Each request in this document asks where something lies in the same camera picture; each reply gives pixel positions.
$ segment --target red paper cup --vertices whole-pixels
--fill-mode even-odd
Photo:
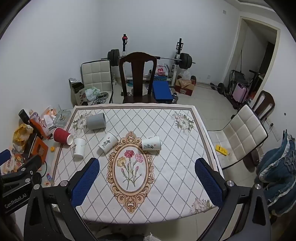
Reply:
[[[54,130],[54,140],[62,144],[71,145],[73,143],[74,137],[69,132],[58,127]]]

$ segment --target suitcase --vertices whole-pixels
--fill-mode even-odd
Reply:
[[[232,97],[235,101],[242,103],[247,98],[247,91],[248,89],[245,86],[238,83],[233,91]]]

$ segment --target chair backrest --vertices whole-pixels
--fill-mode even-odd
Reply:
[[[239,110],[223,132],[237,160],[243,159],[268,137],[263,124],[248,105]]]
[[[85,89],[96,87],[101,91],[112,91],[111,66],[109,60],[97,60],[81,65],[81,79]]]
[[[143,74],[144,74],[144,65],[145,62],[153,61],[153,68],[151,73],[151,78],[148,87],[148,95],[151,95],[152,83],[156,71],[157,59],[156,57],[142,52],[130,53],[127,56],[124,56],[119,61],[119,73],[121,78],[123,96],[128,96],[126,90],[126,79],[123,71],[123,64],[125,62],[131,63],[131,71],[133,75],[133,96],[142,96],[143,95]]]
[[[261,96],[264,96],[264,100],[260,103],[260,105],[254,110],[254,108],[256,107],[256,105],[258,104],[258,101],[259,101],[259,99],[260,99],[260,97]],[[268,107],[269,107],[269,105],[271,104],[271,108],[260,118],[260,120],[262,121],[262,120],[264,120],[265,119],[265,117],[274,109],[274,107],[275,107],[275,102],[274,102],[274,99],[273,99],[273,97],[272,97],[272,95],[270,94],[270,93],[268,93],[268,92],[266,92],[266,91],[264,91],[264,90],[262,90],[261,92],[260,92],[260,95],[258,96],[258,98],[257,98],[257,100],[256,100],[256,102],[255,102],[255,104],[253,105],[253,110],[254,110],[254,112],[255,112],[255,114],[257,115],[257,116],[259,116],[260,114],[262,114],[263,113],[263,111],[264,110],[266,110]]]

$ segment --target ornate oval frame print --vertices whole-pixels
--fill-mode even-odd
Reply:
[[[107,181],[111,184],[111,191],[114,193],[114,196],[117,198],[117,201],[119,203],[123,203],[124,207],[127,209],[129,213],[133,213],[137,208],[138,204],[141,204],[144,202],[145,197],[147,197],[148,193],[150,192],[151,184],[155,181],[154,173],[153,173],[154,166],[153,166],[152,155],[149,152],[144,152],[139,147],[140,145],[141,145],[141,138],[136,137],[136,135],[132,131],[128,132],[126,137],[121,138],[120,142],[114,147],[114,152],[112,152],[109,155],[109,163],[107,166],[108,168]],[[129,166],[126,168],[126,166],[124,165],[126,161],[124,161],[124,163],[120,163],[120,158],[118,156],[127,147],[137,149],[144,158],[144,160],[141,159],[141,162],[145,162],[145,165],[146,165],[144,181],[142,182],[141,186],[137,190],[134,190],[131,192],[124,190],[119,185],[115,175],[115,168],[116,166],[118,166],[118,163],[120,164],[119,167],[123,166],[126,169],[126,171],[129,170]]]

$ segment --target dark brown wooden chair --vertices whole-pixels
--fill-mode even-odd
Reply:
[[[148,94],[143,95],[143,74],[145,62],[153,61],[153,68],[151,78],[149,81]],[[133,75],[133,96],[128,96],[126,90],[126,78],[123,72],[123,63],[131,63],[131,71]],[[123,104],[124,103],[157,103],[151,96],[152,83],[156,71],[157,59],[147,53],[134,52],[124,56],[119,61],[119,73],[123,91]]]
[[[261,102],[261,104],[254,110],[254,108],[256,107],[256,105],[258,104],[258,101],[260,99],[260,97],[264,95],[264,100]],[[266,91],[261,91],[260,95],[258,96],[255,104],[253,105],[253,111],[255,112],[255,114],[259,117],[260,114],[262,114],[267,108],[268,106],[271,104],[271,108],[260,118],[261,121],[263,121],[265,119],[265,117],[274,109],[275,107],[275,103],[274,103],[274,99],[272,97],[272,95]]]

